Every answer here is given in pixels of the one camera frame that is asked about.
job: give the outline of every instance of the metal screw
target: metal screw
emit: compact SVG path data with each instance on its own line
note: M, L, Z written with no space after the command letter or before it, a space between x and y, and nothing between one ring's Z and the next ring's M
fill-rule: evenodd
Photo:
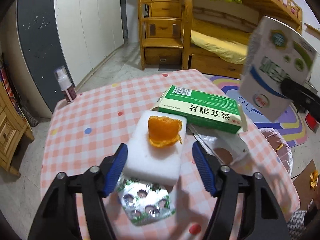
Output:
M229 172L230 171L230 168L229 168L229 166L227 166L227 165L223 165L223 166L221 166L221 168L220 168L223 172L225 172L225 173L227 173L227 172Z
M90 168L90 172L92 172L92 173L97 173L99 170L100 170L100 168L98 166L92 166Z
M256 172L254 174L254 176L257 178L257 179L262 179L263 178L263 175L260 173L260 172Z
M64 172L59 172L57 174L57 179L63 179L66 176L66 174Z

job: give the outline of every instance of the colorful rug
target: colorful rug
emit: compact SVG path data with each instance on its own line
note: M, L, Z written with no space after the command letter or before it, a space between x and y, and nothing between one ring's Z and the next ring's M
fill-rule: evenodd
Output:
M270 122L253 105L247 102L239 93L239 80L229 77L212 76L210 80L218 86L228 97L242 104L244 113L254 122L258 128L273 128L279 131L290 147L297 146L307 140L306 126L293 106L275 121Z

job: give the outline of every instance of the red dot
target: red dot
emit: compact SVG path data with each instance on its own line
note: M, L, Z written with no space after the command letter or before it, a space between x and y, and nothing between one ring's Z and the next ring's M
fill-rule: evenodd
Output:
M189 228L189 233L192 235L197 235L201 232L201 225L195 224Z

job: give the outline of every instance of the white foam block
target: white foam block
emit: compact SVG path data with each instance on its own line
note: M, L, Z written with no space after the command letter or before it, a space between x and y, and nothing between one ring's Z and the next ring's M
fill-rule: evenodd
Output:
M167 116L182 121L179 132L182 142L186 136L187 119L180 115L166 114L156 111L145 111L137 124L136 130L128 142L128 159L123 173L161 185L174 186L180 175L182 144L156 148L148 141L148 120L150 116Z

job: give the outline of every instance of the yellow mattress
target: yellow mattress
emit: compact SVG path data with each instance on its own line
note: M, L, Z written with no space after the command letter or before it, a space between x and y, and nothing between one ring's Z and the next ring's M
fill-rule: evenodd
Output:
M244 64L250 33L192 19L191 42L223 60Z

